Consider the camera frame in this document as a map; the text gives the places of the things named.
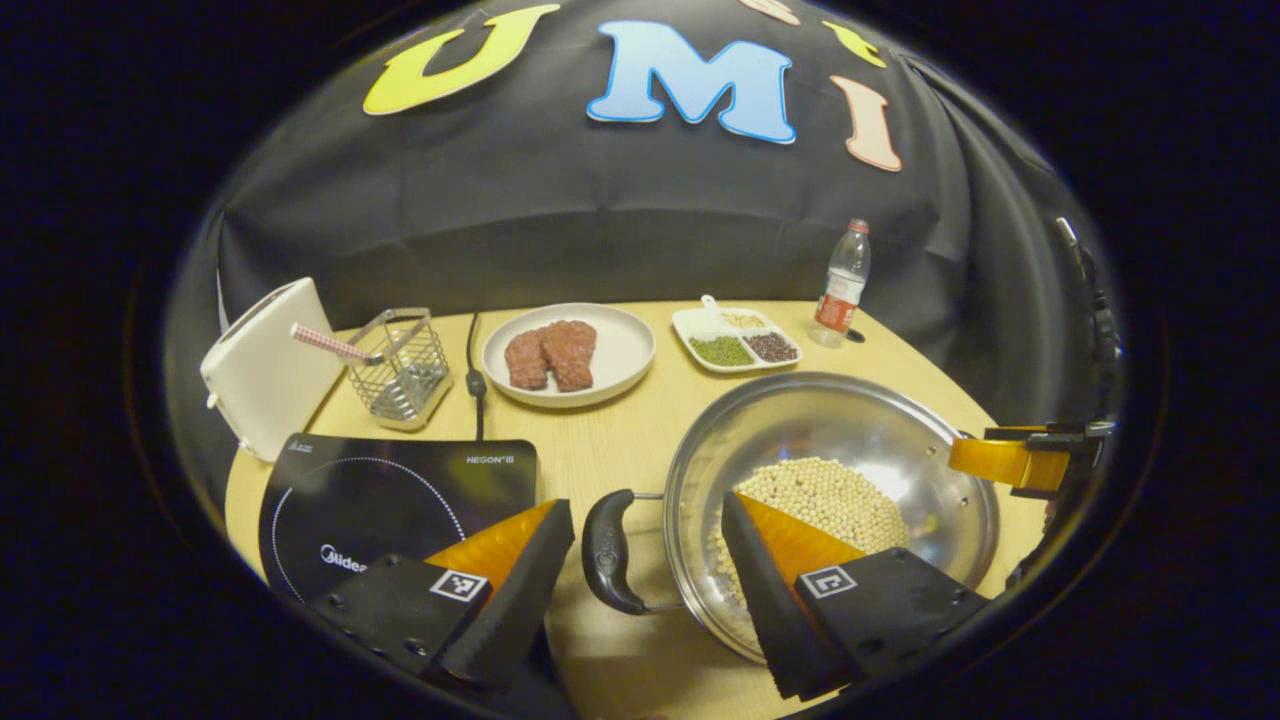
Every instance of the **utensil holder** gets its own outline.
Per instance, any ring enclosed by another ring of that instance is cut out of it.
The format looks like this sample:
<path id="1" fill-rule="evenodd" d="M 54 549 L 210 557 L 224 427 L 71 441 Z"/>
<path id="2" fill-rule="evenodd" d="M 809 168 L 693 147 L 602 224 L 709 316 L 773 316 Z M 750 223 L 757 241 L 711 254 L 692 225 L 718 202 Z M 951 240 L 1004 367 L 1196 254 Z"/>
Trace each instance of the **utensil holder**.
<path id="1" fill-rule="evenodd" d="M 417 319 L 404 328 L 401 320 Z M 361 402 L 379 425 L 416 430 L 426 425 L 444 393 L 453 386 L 440 338 L 431 329 L 426 307 L 384 310 L 348 342 L 369 357 L 342 357 Z"/>

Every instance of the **wok handle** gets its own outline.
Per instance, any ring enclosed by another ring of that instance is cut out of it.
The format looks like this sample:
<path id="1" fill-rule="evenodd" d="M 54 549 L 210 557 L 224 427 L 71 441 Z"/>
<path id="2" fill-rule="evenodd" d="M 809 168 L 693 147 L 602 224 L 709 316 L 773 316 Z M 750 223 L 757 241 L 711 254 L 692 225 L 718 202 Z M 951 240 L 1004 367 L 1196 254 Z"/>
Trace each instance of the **wok handle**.
<path id="1" fill-rule="evenodd" d="M 658 493 L 636 495 L 620 489 L 595 501 L 582 528 L 582 574 L 586 585 L 609 607 L 627 615 L 646 615 L 682 605 L 645 605 L 627 585 L 627 536 L 622 532 L 622 514 L 635 498 L 662 500 Z"/>

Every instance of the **blue letter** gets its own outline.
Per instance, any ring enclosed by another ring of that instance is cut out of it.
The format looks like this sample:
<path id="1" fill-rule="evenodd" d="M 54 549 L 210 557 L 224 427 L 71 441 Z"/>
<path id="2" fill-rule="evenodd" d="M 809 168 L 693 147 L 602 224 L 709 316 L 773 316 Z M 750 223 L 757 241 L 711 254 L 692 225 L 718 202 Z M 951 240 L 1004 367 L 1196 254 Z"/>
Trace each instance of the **blue letter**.
<path id="1" fill-rule="evenodd" d="M 649 94 L 654 77 L 667 88 L 676 110 L 689 123 L 700 123 L 712 105 L 733 88 L 733 101 L 719 114 L 724 129 L 781 145 L 795 142 L 787 124 L 782 73 L 791 58 L 754 42 L 730 42 L 704 61 L 678 32 L 662 23 L 608 22 L 600 32 L 613 36 L 613 68 L 604 97 L 586 105 L 596 120 L 652 123 L 662 117 L 662 102 Z"/>

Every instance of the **stainless steel wok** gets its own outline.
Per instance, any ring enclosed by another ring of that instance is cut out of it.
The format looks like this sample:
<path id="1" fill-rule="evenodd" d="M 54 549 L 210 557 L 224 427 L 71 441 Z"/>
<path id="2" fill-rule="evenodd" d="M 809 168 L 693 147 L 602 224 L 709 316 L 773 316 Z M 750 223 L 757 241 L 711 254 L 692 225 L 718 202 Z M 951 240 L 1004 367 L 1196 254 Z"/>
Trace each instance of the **stainless steel wok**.
<path id="1" fill-rule="evenodd" d="M 591 507 L 582 538 L 588 584 L 623 612 L 672 607 L 645 603 L 626 584 L 622 512 L 636 497 L 662 498 L 667 560 L 685 606 L 735 652 L 763 664 L 750 616 L 714 571 L 709 537 L 724 493 L 755 468 L 819 456 L 861 471 L 897 503 L 909 550 L 975 588 L 991 565 L 1000 518 L 988 480 L 947 468 L 959 437 L 928 409 L 858 378 L 787 373 L 745 383 L 694 421 L 663 495 L 617 491 Z"/>

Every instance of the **pink letter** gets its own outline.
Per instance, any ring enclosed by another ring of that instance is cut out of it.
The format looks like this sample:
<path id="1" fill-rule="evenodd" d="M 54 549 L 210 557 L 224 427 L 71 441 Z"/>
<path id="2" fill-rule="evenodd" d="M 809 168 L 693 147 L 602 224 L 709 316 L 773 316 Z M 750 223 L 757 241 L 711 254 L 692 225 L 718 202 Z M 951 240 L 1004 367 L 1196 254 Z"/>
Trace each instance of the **pink letter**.
<path id="1" fill-rule="evenodd" d="M 782 20 L 788 26 L 800 24 L 800 19 L 795 17 L 791 8 L 778 3 L 778 0 L 739 0 L 739 3 L 753 10 L 759 10 L 776 20 Z"/>
<path id="2" fill-rule="evenodd" d="M 893 173 L 901 170 L 902 159 L 893 152 L 893 145 L 888 140 L 888 123 L 884 120 L 884 108 L 888 106 L 888 101 L 884 96 L 860 82 L 840 76 L 831 76 L 831 82 L 845 91 L 845 100 L 849 101 L 849 113 L 854 122 L 854 135 L 845 141 L 849 154 L 882 170 Z"/>

